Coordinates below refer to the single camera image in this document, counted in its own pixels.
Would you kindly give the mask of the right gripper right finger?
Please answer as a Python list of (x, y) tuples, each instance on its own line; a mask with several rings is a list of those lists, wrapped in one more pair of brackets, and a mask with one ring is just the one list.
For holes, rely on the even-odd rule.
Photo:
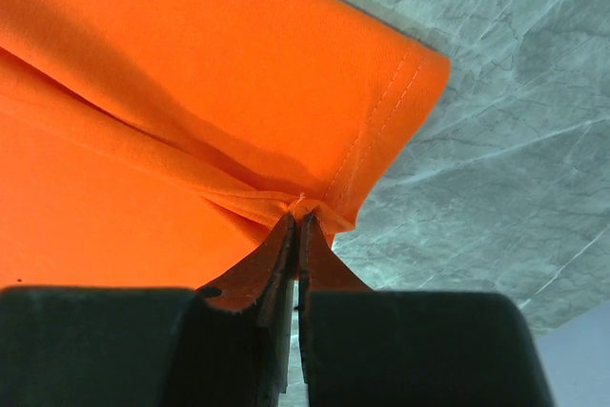
[(498, 293), (376, 291), (313, 214), (298, 249), (299, 347), (313, 406), (550, 406), (528, 325)]

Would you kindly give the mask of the orange t-shirt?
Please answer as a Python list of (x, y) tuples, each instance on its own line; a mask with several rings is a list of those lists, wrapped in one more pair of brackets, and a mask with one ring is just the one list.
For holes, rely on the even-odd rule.
[(340, 0), (1, 0), (1, 282), (198, 287), (348, 232), (450, 75)]

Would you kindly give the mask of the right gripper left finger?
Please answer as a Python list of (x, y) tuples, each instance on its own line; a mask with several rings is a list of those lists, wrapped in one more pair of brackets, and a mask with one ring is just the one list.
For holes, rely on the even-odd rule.
[(287, 387), (295, 219), (184, 288), (9, 287), (5, 406), (275, 406)]

